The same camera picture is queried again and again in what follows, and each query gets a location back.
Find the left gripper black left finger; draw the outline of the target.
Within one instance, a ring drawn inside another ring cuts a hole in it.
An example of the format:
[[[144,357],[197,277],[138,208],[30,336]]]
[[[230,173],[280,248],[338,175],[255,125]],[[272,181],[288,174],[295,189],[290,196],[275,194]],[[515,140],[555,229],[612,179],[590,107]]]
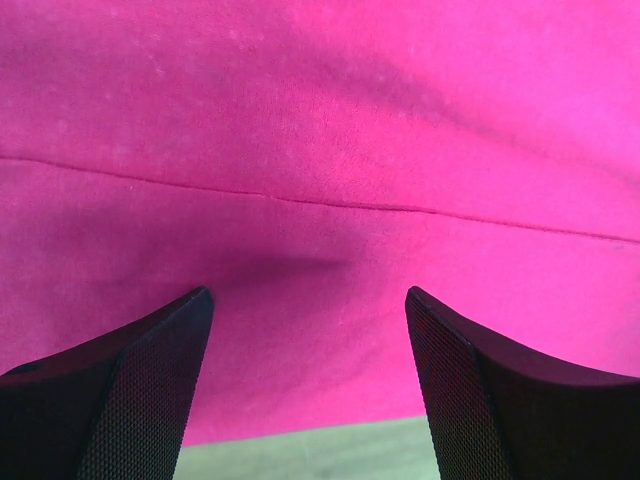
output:
[[[2,478],[173,478],[213,311],[199,287],[2,374]]]

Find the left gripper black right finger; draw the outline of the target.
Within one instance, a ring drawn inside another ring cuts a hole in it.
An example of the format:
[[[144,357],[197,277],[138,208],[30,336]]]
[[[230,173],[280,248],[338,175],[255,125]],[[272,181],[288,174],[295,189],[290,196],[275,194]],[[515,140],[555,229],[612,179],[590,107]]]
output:
[[[405,311],[441,478],[638,478],[638,378],[536,351],[418,287]]]

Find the magenta t shirt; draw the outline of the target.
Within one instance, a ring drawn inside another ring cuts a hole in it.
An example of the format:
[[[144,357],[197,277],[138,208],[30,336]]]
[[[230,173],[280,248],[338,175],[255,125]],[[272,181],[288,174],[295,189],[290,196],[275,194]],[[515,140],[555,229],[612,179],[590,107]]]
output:
[[[635,1],[5,1],[1,367],[204,285],[190,444],[423,411],[418,286],[639,372]]]

